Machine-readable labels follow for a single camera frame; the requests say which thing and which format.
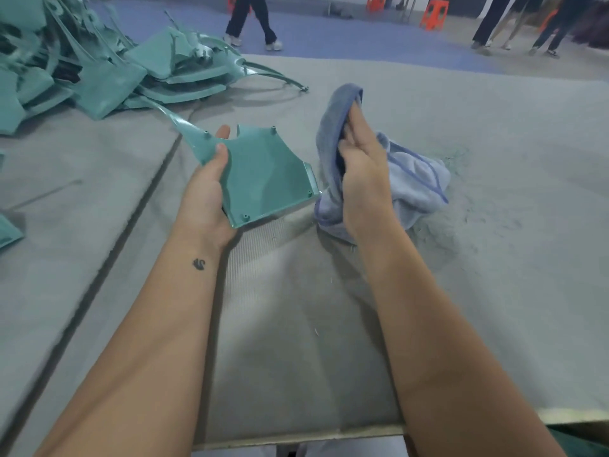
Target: white sneaker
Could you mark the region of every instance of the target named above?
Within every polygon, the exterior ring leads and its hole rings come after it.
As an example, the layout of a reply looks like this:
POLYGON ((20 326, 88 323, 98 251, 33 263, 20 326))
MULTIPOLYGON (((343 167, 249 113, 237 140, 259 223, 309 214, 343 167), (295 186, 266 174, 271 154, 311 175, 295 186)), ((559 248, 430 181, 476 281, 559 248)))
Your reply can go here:
POLYGON ((229 34, 224 35, 224 43, 232 46, 241 46, 241 38, 229 34))
POLYGON ((267 51, 281 51, 283 49, 283 43, 279 40, 275 40, 274 42, 266 45, 267 51))

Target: blue towel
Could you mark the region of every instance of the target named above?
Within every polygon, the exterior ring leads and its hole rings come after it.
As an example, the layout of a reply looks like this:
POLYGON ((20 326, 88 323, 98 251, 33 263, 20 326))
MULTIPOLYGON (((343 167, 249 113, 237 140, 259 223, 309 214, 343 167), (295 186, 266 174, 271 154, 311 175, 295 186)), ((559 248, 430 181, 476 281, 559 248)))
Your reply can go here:
MULTIPOLYGON (((361 105, 363 90, 352 83, 339 87, 330 98, 328 109, 317 131, 317 152, 328 188, 315 204, 315 218, 320 228, 352 244, 342 220, 342 178, 345 161, 338 151, 343 126, 353 102, 361 105)), ((393 210, 404 230, 423 215, 429 215, 448 203, 444 190, 451 174, 440 160, 430 159, 391 141, 383 133, 377 140, 387 151, 393 210)))

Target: plastic stool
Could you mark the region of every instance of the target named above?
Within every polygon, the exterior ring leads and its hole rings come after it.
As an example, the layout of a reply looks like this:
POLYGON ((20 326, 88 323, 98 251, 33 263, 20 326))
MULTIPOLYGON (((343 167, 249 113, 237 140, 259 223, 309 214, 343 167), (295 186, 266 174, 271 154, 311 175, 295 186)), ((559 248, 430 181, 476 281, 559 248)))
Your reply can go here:
POLYGON ((448 1, 446 0, 430 0, 425 14, 422 15, 419 27, 425 27, 425 30, 438 29, 444 27, 444 20, 448 13, 448 1))
POLYGON ((385 0, 368 0, 366 2, 366 10, 370 13, 385 9, 385 0))
POLYGON ((234 9, 234 3, 232 2, 232 0, 228 0, 228 13, 232 14, 232 11, 234 9))
POLYGON ((543 24, 541 25, 541 27, 537 30, 537 31, 544 31, 548 25, 548 23, 552 20, 552 18, 554 16, 556 16, 556 13, 558 13, 558 10, 553 10, 550 14, 547 15, 546 20, 543 22, 543 24))

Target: person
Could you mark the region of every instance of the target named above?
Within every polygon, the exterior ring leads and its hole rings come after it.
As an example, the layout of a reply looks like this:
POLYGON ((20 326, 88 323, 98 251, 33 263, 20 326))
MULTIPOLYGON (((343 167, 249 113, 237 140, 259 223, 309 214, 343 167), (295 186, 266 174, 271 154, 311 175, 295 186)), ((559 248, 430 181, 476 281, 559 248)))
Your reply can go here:
POLYGON ((232 46, 241 46, 241 30, 246 23, 250 6, 260 22, 264 31, 264 43, 267 51, 281 51, 283 43, 277 39, 277 35, 270 28, 269 7, 266 0, 235 0, 232 16, 226 26, 224 41, 232 46))
POLYGON ((569 30, 573 28, 579 17, 586 11, 592 1, 593 0, 563 0, 558 12, 550 19, 550 22, 547 23, 546 28, 541 32, 539 38, 533 43, 529 55, 535 55, 539 48, 541 48, 550 36, 552 36, 552 33, 557 30, 544 54, 551 58, 558 59, 560 56, 556 52, 556 48, 559 47, 560 42, 567 33, 569 33, 569 30))
POLYGON ((512 33, 510 34, 506 42, 501 46, 504 50, 511 50, 512 45, 510 44, 510 41, 514 39, 514 37, 522 28, 522 26, 540 10, 542 3, 543 0, 514 1, 514 4, 510 8, 510 11, 505 15, 503 19, 501 19, 501 21, 497 24, 497 27, 495 27, 495 30, 493 31, 493 34, 490 38, 490 43, 492 43, 494 39, 497 38, 499 33, 501 33, 501 31, 506 28, 507 24, 511 20, 516 19, 516 25, 514 26, 512 33))
POLYGON ((473 43, 471 44, 472 49, 478 50, 484 55, 489 55, 490 52, 487 48, 488 38, 491 36, 493 29, 506 12, 506 8, 510 0, 493 0, 491 6, 488 9, 488 13, 484 16, 484 19, 478 26, 478 30, 472 38, 473 43))
MULTIPOLYGON (((216 136, 229 133, 223 125, 216 136)), ((418 454, 565 457, 402 229, 387 155, 357 105, 339 151, 346 165, 344 222, 376 301, 398 402, 418 454)), ((227 161, 220 144, 195 170, 140 294, 38 457, 190 453, 216 276, 235 236, 219 183, 227 161)))

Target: sneaker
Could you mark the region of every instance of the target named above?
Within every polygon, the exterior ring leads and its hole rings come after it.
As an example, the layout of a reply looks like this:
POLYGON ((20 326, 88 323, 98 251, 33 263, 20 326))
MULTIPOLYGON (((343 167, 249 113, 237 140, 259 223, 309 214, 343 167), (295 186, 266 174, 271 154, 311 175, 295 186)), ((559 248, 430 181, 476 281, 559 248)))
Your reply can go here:
POLYGON ((272 43, 266 45, 267 51, 281 51, 283 49, 283 43, 279 40, 275 40, 272 43))
POLYGON ((546 51, 544 53, 544 55, 545 56, 550 56, 551 58, 554 58, 554 59, 559 59, 560 58, 559 54, 556 52, 555 49, 549 49, 548 51, 546 51))
POLYGON ((232 46, 241 46, 241 38, 239 38, 238 36, 226 34, 224 36, 224 43, 228 43, 232 46))

